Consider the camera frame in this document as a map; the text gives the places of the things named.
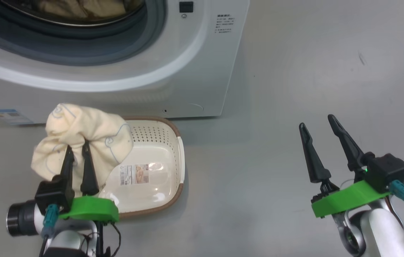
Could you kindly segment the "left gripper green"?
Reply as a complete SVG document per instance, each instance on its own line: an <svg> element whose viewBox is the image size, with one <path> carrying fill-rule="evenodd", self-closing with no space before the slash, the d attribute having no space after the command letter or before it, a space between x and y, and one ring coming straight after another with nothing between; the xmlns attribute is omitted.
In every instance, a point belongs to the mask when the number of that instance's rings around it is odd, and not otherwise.
<svg viewBox="0 0 404 257"><path fill-rule="evenodd" d="M119 221L119 210L114 201L93 197L99 193L96 172L90 150L90 143L85 140L82 147L84 160L83 178L81 183L82 197L76 197L72 187L73 165L75 157L70 145L66 148L60 175L63 181L63 189L67 200L73 200L68 213L60 214L59 219L74 219L80 221L99 221L103 223L116 223Z"/></svg>

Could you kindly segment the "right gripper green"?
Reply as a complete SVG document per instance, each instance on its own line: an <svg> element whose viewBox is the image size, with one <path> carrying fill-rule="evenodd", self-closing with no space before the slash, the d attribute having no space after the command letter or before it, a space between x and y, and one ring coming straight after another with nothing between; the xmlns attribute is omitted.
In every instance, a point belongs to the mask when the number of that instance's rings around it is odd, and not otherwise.
<svg viewBox="0 0 404 257"><path fill-rule="evenodd" d="M375 154L372 152L364 153L335 115L329 114L328 121L334 135L340 140L348 161L347 166L349 171L354 172L355 179L364 179L366 171L363 167L368 165L368 161L375 158ZM332 175L322 164L314 148L309 130L303 122L298 126L298 130L300 132L310 182L323 183L328 181ZM366 181L360 181L315 201L312 203L312 210L316 218L320 218L368 205L376 200L387 197L389 194L389 191L379 193Z"/></svg>

